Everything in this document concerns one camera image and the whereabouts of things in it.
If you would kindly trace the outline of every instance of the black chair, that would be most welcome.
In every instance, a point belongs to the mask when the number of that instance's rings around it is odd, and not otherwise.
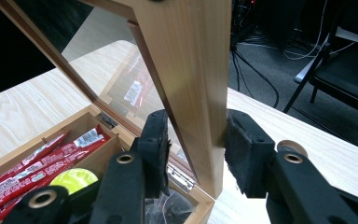
[[[292,107],[307,82],[314,86],[311,103],[314,103],[316,93],[320,90],[358,110],[358,43],[337,55],[330,55],[331,47],[341,39],[337,36],[340,27],[358,34],[356,29],[351,29],[351,26],[358,28],[358,21],[355,24],[348,23],[348,18],[352,18],[353,13],[358,13],[358,10],[353,11],[353,4],[356,1],[347,1],[338,11],[322,49],[283,110],[284,113]]]

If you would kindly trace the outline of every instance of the wooden frame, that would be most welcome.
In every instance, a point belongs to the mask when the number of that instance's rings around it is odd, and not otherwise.
[[[217,198],[223,178],[230,1],[85,2],[114,11],[132,22],[147,67],[200,187]],[[94,104],[109,113],[13,0],[0,0],[0,9]],[[109,115],[139,134],[140,130],[121,117]]]
[[[69,136],[65,138],[64,142],[67,143],[76,139],[79,135],[86,132],[88,129],[95,127],[100,124],[103,131],[111,136],[103,146],[98,150],[91,153],[76,165],[76,167],[86,168],[96,174],[99,178],[103,176],[105,167],[109,162],[110,158],[121,152],[122,147],[126,144],[129,147],[133,141],[134,136],[124,130],[118,130],[120,126],[117,126],[112,131],[104,127],[103,124],[97,119],[101,111],[93,105],[90,105],[83,110],[77,112],[70,118],[64,120],[58,125],[52,127],[45,133],[40,134],[27,144],[13,150],[11,153],[0,159],[0,175],[5,171],[15,166],[26,158],[30,153],[41,147],[44,142],[42,139],[53,139],[62,132],[68,132]],[[177,188],[173,183],[170,182],[170,187],[179,191],[185,196],[193,205],[194,211],[187,218],[186,224],[190,223],[207,223],[209,215],[212,212],[214,200],[206,195],[199,187],[194,187],[189,193],[183,192],[180,188]]]

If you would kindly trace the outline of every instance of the metal hinge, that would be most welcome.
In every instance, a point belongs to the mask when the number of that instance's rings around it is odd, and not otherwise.
[[[189,193],[196,185],[194,180],[170,163],[168,163],[167,174],[168,178],[186,193]]]
[[[98,115],[98,120],[108,129],[118,126],[118,122],[103,111]]]

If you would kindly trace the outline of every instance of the table surface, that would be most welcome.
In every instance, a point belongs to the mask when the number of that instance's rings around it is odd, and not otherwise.
[[[71,65],[76,69],[90,71],[86,69],[87,61],[101,64],[101,60],[106,60],[103,55],[111,50],[121,49],[126,54],[129,48],[126,48],[125,43],[121,44],[117,46],[114,43],[93,51],[72,61]],[[106,66],[112,69],[111,66],[115,64],[106,63]],[[114,76],[101,71],[100,66],[98,69],[100,76]],[[98,93],[103,91],[103,87],[98,85],[98,79],[89,77],[89,81],[93,81],[91,87]],[[227,90],[227,108],[249,114],[276,144],[283,140],[299,143],[331,185],[358,196],[358,147],[239,92]],[[0,158],[91,104],[59,69],[1,92]],[[235,179],[225,166],[224,189],[216,200],[209,223],[269,223],[265,202],[242,196]]]

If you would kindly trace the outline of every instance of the glass lid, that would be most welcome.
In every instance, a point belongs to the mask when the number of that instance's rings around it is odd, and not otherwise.
[[[147,116],[164,108],[127,19],[77,0],[7,1],[126,128],[140,133]],[[194,178],[171,123],[169,136],[173,159]]]

